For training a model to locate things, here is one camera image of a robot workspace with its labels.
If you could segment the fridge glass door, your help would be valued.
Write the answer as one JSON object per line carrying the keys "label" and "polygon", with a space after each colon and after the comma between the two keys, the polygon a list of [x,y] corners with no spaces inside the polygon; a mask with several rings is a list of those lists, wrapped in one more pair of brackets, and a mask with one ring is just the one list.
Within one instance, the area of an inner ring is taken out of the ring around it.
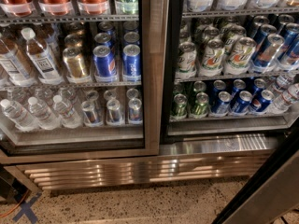
{"label": "fridge glass door", "polygon": [[0,0],[4,163],[154,155],[169,0]]}
{"label": "fridge glass door", "polygon": [[212,224],[272,224],[299,204],[299,120]]}

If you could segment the steel fridge bottom grille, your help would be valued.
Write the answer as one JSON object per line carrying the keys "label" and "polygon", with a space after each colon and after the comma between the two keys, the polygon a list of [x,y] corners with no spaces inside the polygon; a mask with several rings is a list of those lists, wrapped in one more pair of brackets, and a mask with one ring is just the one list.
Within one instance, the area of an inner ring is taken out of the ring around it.
{"label": "steel fridge bottom grille", "polygon": [[253,175],[273,152],[273,148],[235,150],[136,159],[7,165],[5,169],[26,188],[39,192]]}

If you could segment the water bottle right fridge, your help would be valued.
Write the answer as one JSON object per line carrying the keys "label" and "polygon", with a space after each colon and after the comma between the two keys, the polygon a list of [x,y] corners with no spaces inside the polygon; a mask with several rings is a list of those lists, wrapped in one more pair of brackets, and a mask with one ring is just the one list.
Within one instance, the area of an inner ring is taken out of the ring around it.
{"label": "water bottle right fridge", "polygon": [[274,99],[274,101],[268,108],[268,112],[272,114],[284,113],[298,101],[299,83],[295,83]]}

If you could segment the small energy can right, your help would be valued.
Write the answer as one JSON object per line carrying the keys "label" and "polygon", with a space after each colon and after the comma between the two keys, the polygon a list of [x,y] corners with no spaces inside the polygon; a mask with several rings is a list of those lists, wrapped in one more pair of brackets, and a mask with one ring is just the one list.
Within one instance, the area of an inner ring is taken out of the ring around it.
{"label": "small energy can right", "polygon": [[138,98],[133,98],[128,103],[129,110],[129,120],[132,123],[141,122],[143,119],[142,116],[142,102]]}

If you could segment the small energy can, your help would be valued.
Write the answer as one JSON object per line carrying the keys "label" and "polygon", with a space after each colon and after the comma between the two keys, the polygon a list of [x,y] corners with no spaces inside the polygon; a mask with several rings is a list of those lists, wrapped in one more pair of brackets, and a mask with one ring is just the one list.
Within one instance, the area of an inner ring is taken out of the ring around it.
{"label": "small energy can", "polygon": [[129,110],[129,120],[132,123],[141,122],[143,119],[142,116],[142,102],[138,98],[133,98],[128,103]]}
{"label": "small energy can", "polygon": [[103,124],[102,118],[99,115],[93,102],[85,101],[81,104],[81,108],[84,115],[84,123],[87,126],[93,127],[100,126]]}
{"label": "small energy can", "polygon": [[117,99],[111,99],[107,102],[107,122],[113,125],[123,123],[122,106]]}

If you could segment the small energy can middle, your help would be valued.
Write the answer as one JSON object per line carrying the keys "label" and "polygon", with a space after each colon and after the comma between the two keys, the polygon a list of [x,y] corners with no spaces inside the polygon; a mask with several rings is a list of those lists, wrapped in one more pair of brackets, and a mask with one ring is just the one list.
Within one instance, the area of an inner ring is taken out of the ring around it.
{"label": "small energy can middle", "polygon": [[111,99],[107,102],[107,122],[113,125],[123,123],[122,106],[117,99]]}

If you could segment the white 7up can far left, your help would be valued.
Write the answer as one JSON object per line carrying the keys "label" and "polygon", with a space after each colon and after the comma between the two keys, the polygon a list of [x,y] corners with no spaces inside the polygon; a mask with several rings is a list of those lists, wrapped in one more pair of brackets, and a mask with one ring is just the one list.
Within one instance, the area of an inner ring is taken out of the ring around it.
{"label": "white 7up can far left", "polygon": [[193,42],[183,42],[178,46],[176,78],[187,79],[195,76],[196,56],[197,51]]}

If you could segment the white 7up can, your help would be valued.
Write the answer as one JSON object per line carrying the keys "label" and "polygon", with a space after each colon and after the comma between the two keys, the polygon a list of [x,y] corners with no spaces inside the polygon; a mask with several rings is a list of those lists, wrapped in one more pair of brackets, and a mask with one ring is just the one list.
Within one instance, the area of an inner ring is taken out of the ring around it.
{"label": "white 7up can", "polygon": [[249,69],[249,60],[256,50],[256,42],[250,37],[238,39],[224,63],[224,73],[240,75]]}
{"label": "white 7up can", "polygon": [[178,46],[176,78],[187,79],[195,76],[196,56],[197,51],[193,42],[183,42]]}
{"label": "white 7up can", "polygon": [[222,70],[222,58],[224,56],[224,44],[219,39],[207,42],[202,61],[200,62],[199,75],[206,77],[217,76]]}

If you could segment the blue pepsi can front right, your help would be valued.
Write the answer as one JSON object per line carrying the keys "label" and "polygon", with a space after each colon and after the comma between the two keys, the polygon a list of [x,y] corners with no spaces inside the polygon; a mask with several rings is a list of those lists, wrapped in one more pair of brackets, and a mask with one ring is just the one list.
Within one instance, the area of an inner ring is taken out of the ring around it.
{"label": "blue pepsi can front right", "polygon": [[123,74],[128,80],[138,81],[141,79],[140,47],[127,45],[122,52]]}

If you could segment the blue pepsi can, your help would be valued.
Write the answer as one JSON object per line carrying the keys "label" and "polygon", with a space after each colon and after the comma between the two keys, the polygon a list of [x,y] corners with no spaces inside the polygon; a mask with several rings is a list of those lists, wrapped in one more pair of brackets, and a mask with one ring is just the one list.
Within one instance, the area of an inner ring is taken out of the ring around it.
{"label": "blue pepsi can", "polygon": [[117,79],[117,68],[114,54],[107,46],[100,45],[93,49],[93,63],[98,77],[105,82]]}
{"label": "blue pepsi can", "polygon": [[127,45],[122,52],[123,74],[128,80],[138,81],[141,79],[140,47]]}
{"label": "blue pepsi can", "polygon": [[232,96],[227,91],[221,91],[215,103],[210,107],[210,115],[213,117],[224,117],[228,113],[228,107],[232,100]]}
{"label": "blue pepsi can", "polygon": [[266,112],[268,106],[270,106],[273,100],[273,92],[269,90],[263,90],[253,98],[249,106],[249,112],[251,114],[263,114]]}
{"label": "blue pepsi can", "polygon": [[252,94],[249,91],[241,91],[231,104],[230,112],[234,115],[245,114],[248,111],[252,100]]}

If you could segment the blue pepsi can front left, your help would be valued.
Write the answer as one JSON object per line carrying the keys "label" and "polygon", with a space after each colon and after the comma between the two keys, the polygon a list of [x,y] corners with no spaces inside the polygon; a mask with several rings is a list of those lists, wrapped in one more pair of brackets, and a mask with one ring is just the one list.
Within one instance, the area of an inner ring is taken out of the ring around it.
{"label": "blue pepsi can front left", "polygon": [[114,54],[107,46],[100,45],[93,49],[93,63],[98,77],[105,82],[117,79],[117,68]]}

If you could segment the small energy can left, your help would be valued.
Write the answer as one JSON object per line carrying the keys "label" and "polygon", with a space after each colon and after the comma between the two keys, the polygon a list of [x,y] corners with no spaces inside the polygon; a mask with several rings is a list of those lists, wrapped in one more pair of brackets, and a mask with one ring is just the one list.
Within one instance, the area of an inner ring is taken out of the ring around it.
{"label": "small energy can left", "polygon": [[93,102],[85,101],[81,104],[81,108],[84,115],[84,123],[87,126],[93,127],[100,126],[103,124],[102,118],[99,115]]}

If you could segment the blue pepsi can lower left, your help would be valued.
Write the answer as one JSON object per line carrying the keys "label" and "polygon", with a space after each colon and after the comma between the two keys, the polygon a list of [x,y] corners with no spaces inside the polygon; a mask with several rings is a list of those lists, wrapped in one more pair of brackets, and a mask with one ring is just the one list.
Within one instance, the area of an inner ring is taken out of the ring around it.
{"label": "blue pepsi can lower left", "polygon": [[224,117],[228,113],[228,107],[232,100],[232,96],[227,91],[221,91],[215,103],[210,107],[210,115],[213,117]]}

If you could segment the water bottle right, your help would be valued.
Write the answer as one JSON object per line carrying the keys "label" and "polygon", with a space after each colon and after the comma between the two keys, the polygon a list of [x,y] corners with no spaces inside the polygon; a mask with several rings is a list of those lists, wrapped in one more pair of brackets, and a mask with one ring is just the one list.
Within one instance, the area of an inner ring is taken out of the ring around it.
{"label": "water bottle right", "polygon": [[72,103],[61,95],[53,97],[53,108],[59,115],[65,128],[75,129],[82,125],[82,116]]}

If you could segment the water bottle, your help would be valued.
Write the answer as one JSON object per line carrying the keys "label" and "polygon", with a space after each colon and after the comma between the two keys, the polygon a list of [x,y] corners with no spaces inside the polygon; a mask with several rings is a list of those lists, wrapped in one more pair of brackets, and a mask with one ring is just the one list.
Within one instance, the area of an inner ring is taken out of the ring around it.
{"label": "water bottle", "polygon": [[61,95],[53,97],[53,108],[59,115],[65,128],[75,129],[82,125],[82,116],[72,103]]}
{"label": "water bottle", "polygon": [[35,97],[28,99],[29,112],[37,119],[39,126],[44,130],[54,130],[61,126],[59,118],[48,104]]}
{"label": "water bottle", "polygon": [[35,117],[17,101],[3,99],[0,106],[3,114],[15,123],[17,129],[23,132],[38,129]]}

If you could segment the gold soda can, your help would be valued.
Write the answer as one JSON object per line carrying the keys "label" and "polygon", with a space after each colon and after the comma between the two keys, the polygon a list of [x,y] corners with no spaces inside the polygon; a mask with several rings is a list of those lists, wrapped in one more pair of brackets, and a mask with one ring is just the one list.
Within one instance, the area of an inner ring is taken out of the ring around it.
{"label": "gold soda can", "polygon": [[89,65],[79,48],[64,49],[63,61],[67,69],[67,79],[70,83],[83,84],[92,82]]}

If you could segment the white 7up can right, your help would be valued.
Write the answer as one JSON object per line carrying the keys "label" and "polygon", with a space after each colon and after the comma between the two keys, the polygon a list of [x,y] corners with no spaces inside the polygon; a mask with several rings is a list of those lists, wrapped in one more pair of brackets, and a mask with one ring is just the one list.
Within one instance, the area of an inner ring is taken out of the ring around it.
{"label": "white 7up can right", "polygon": [[249,69],[249,60],[256,50],[256,42],[250,37],[238,39],[224,63],[224,73],[240,75]]}

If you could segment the water bottle middle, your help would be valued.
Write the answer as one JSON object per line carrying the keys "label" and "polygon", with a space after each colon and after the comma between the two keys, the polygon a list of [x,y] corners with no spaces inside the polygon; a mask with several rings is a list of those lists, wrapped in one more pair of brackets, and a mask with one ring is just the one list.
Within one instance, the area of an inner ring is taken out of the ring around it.
{"label": "water bottle middle", "polygon": [[35,97],[28,99],[29,112],[37,119],[39,126],[44,130],[54,130],[61,126],[59,118],[48,104]]}

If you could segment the blue pepsi can lower far right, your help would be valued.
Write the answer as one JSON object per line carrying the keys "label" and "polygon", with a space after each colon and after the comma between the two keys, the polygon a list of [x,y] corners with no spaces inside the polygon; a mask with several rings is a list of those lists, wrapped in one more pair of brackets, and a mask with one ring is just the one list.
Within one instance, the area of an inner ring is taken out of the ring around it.
{"label": "blue pepsi can lower far right", "polygon": [[273,92],[269,90],[263,90],[253,98],[249,106],[249,112],[251,114],[263,114],[266,112],[268,106],[270,106],[273,100]]}

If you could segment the tea bottle white cap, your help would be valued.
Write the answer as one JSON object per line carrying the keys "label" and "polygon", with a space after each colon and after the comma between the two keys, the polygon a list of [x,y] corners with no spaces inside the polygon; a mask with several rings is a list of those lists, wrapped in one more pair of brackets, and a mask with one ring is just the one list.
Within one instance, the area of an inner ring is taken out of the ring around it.
{"label": "tea bottle white cap", "polygon": [[29,27],[21,30],[26,41],[25,51],[39,74],[46,80],[61,77],[59,63],[46,40]]}

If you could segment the blue energy can middle shelf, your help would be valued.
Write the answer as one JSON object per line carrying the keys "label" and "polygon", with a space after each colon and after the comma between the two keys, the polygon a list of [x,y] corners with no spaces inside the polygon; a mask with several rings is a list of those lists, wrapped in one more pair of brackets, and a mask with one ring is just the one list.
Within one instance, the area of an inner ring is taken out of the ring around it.
{"label": "blue energy can middle shelf", "polygon": [[281,35],[270,34],[262,43],[257,56],[253,59],[251,71],[259,74],[264,73],[283,44],[284,38]]}

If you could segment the water bottle left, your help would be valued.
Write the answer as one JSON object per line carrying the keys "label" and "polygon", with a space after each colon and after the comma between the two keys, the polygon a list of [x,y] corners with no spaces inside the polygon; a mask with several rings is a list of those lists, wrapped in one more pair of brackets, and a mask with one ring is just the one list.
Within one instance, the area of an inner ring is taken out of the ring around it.
{"label": "water bottle left", "polygon": [[38,129],[35,117],[17,101],[3,99],[0,106],[3,114],[15,123],[17,129],[23,132]]}

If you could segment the tea bottle far left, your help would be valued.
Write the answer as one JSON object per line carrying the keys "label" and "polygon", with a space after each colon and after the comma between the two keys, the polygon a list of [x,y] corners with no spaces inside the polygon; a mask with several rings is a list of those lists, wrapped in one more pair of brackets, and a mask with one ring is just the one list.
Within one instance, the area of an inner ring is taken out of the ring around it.
{"label": "tea bottle far left", "polygon": [[18,44],[0,34],[0,65],[17,86],[29,87],[36,84],[36,71]]}

